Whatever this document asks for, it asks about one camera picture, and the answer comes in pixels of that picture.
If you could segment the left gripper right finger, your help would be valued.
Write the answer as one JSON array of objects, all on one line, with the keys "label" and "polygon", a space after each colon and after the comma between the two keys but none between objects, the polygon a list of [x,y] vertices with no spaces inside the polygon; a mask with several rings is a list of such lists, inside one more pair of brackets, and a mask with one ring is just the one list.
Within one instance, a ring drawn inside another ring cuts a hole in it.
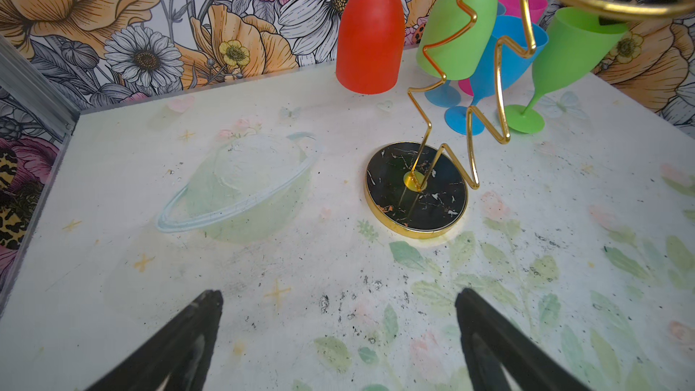
[{"label": "left gripper right finger", "polygon": [[507,376],[522,390],[587,389],[473,289],[457,295],[455,309],[475,390],[509,390]]}]

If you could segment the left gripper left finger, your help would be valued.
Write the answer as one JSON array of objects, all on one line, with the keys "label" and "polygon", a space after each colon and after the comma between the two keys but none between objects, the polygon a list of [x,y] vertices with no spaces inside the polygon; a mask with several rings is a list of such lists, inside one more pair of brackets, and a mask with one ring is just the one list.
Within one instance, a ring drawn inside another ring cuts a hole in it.
[{"label": "left gripper left finger", "polygon": [[223,313],[220,291],[200,293],[91,390],[201,390]]}]

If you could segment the blue wine glass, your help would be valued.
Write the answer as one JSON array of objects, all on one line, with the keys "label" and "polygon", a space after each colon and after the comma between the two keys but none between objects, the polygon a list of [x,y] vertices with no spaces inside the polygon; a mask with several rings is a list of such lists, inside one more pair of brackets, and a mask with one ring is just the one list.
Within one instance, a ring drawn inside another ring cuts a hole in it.
[{"label": "blue wine glass", "polygon": [[469,80],[457,81],[456,87],[452,87],[452,81],[447,81],[442,86],[425,93],[425,98],[435,106],[450,108],[458,105],[464,95],[472,96],[472,87]]},{"label": "blue wine glass", "polygon": [[[530,59],[521,58],[507,45],[502,49],[501,81],[504,90],[512,86],[526,72],[548,43],[546,31],[539,25],[532,24],[531,26],[537,44],[537,51]],[[477,105],[482,99],[495,94],[494,50],[497,41],[503,36],[511,38],[523,50],[527,49],[523,21],[516,16],[498,16],[490,41],[485,48],[483,56],[481,56],[481,61],[470,78],[473,91],[472,106]],[[447,125],[453,131],[463,135],[466,134],[466,112],[467,108],[460,106],[450,108],[445,112]]]}]

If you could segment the red wine glass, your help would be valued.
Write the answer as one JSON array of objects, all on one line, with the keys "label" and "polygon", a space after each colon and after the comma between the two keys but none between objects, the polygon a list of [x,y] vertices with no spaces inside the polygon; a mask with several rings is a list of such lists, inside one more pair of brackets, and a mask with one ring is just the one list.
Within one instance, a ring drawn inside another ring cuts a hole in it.
[{"label": "red wine glass", "polygon": [[359,94],[380,94],[397,83],[404,50],[401,0],[349,0],[338,32],[336,76]]}]

